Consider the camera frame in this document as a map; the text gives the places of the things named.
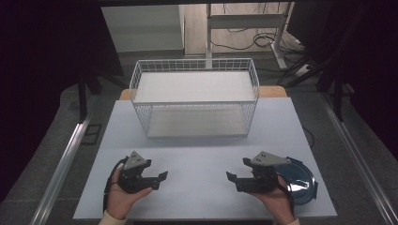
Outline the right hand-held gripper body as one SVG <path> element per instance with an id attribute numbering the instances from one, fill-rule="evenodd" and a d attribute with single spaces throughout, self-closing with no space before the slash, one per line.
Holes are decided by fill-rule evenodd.
<path id="1" fill-rule="evenodd" d="M 243 183 L 249 186 L 248 193 L 268 193 L 279 185 L 276 166 L 287 164 L 286 157 L 278 157 L 268 152 L 260 152 L 254 158 L 243 159 L 243 164 L 252 169 L 253 178 L 250 182 Z"/>

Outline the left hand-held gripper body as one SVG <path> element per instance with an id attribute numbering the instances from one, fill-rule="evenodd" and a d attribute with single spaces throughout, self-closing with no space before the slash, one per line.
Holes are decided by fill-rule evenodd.
<path id="1" fill-rule="evenodd" d="M 150 165 L 150 159 L 144 159 L 133 151 L 120 171 L 118 185 L 127 193 L 137 193 L 145 188 L 151 188 L 151 180 L 142 176 L 144 169 Z"/>

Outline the person's right hand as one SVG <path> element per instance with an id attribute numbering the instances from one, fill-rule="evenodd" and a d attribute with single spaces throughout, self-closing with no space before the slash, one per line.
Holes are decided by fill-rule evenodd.
<path id="1" fill-rule="evenodd" d="M 253 193 L 253 196 L 256 197 L 272 214 L 273 221 L 275 219 L 290 220 L 295 218 L 291 211 L 288 197 L 277 187 L 270 193 Z"/>

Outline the person's left hand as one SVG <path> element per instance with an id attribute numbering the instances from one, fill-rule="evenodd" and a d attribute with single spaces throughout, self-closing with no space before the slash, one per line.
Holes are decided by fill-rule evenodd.
<path id="1" fill-rule="evenodd" d="M 111 186 L 107 197 L 106 212 L 113 218 L 122 220 L 129 213 L 133 205 L 151 193 L 153 189 L 148 187 L 133 194 L 125 192 L 118 185 L 120 171 L 120 168 L 116 169 L 112 177 Z"/>

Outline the blue round plate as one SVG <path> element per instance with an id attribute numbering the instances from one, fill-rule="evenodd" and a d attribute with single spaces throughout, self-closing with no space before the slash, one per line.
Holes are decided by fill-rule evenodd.
<path id="1" fill-rule="evenodd" d="M 304 205 L 317 197 L 318 183 L 302 161 L 288 157 L 289 163 L 276 166 L 287 184 L 295 205 Z"/>

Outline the black metal stand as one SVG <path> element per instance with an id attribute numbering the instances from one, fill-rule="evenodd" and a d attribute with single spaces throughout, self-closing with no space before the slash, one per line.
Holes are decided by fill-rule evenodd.
<path id="1" fill-rule="evenodd" d="M 329 88 L 333 86 L 334 91 L 332 93 L 332 111 L 338 120 L 343 122 L 342 99 L 345 96 L 343 89 L 344 80 L 342 67 L 340 66 L 339 58 L 337 56 L 332 56 L 330 59 L 326 60 L 320 65 L 310 68 L 300 77 L 291 82 L 285 83 L 283 87 L 293 87 L 318 74 L 321 74 L 321 76 L 315 86 L 316 90 L 321 93 L 326 93 Z"/>
<path id="2" fill-rule="evenodd" d="M 127 89 L 128 85 L 120 81 L 110 71 L 105 71 L 97 67 L 87 67 L 78 73 L 78 97 L 79 97 L 79 123 L 82 124 L 88 117 L 88 106 L 85 88 L 88 88 L 92 95 L 99 95 L 102 91 L 102 86 L 99 77 L 115 84 L 121 89 Z"/>

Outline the white power strip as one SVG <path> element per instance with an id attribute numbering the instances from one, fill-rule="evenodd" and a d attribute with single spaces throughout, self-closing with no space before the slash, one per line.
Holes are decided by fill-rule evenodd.
<path id="1" fill-rule="evenodd" d="M 307 73 L 310 69 L 312 69 L 313 67 L 311 66 L 311 65 L 309 65 L 309 64 L 304 64 L 300 69 L 298 69 L 296 72 L 295 72 L 295 75 L 297 76 L 297 77 L 300 77 L 300 76 L 302 76 L 302 75 L 304 75 L 305 73 Z"/>

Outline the black curtain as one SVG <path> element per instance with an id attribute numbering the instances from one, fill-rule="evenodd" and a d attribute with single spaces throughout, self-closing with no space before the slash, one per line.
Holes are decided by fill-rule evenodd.
<path id="1" fill-rule="evenodd" d="M 321 64 L 362 3 L 369 7 L 342 52 L 343 81 L 353 88 L 351 104 L 398 159 L 398 0 L 298 0 L 287 31 Z"/>
<path id="2" fill-rule="evenodd" d="M 123 73 L 99 0 L 0 0 L 0 202 L 36 152 L 61 93 Z"/>

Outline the white panel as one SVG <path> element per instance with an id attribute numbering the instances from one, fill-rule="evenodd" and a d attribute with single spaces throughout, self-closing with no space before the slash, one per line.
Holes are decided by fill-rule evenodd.
<path id="1" fill-rule="evenodd" d="M 179 5 L 102 7 L 118 53 L 183 49 Z"/>

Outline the small black floor frame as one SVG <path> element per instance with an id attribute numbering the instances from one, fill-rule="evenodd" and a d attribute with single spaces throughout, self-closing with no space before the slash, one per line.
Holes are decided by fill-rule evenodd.
<path id="1" fill-rule="evenodd" d="M 102 124 L 89 125 L 84 133 L 82 145 L 96 145 L 100 137 Z"/>

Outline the metal floor rail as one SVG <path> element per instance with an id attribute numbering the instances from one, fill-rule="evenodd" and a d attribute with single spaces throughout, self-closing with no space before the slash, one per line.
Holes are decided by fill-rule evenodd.
<path id="1" fill-rule="evenodd" d="M 73 130 L 64 153 L 59 160 L 49 185 L 47 186 L 29 225 L 46 224 L 48 217 L 54 208 L 54 204 L 61 187 L 65 182 L 71 163 L 76 156 L 77 150 L 91 121 L 91 118 L 92 113 L 89 113 L 81 123 L 76 125 L 75 129 Z"/>
<path id="2" fill-rule="evenodd" d="M 318 95 L 386 225 L 398 225 L 398 214 L 395 212 L 390 199 L 376 180 L 344 122 L 341 122 L 335 114 L 329 96 L 325 93 Z"/>

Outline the white desk frame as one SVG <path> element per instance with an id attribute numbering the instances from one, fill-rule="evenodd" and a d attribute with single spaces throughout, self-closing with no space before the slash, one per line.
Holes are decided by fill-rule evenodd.
<path id="1" fill-rule="evenodd" d="M 287 70 L 280 44 L 290 8 L 291 2 L 288 2 L 281 14 L 213 15 L 211 5 L 207 4 L 206 59 L 212 58 L 211 33 L 213 29 L 275 28 L 276 37 L 270 47 L 279 68 Z"/>

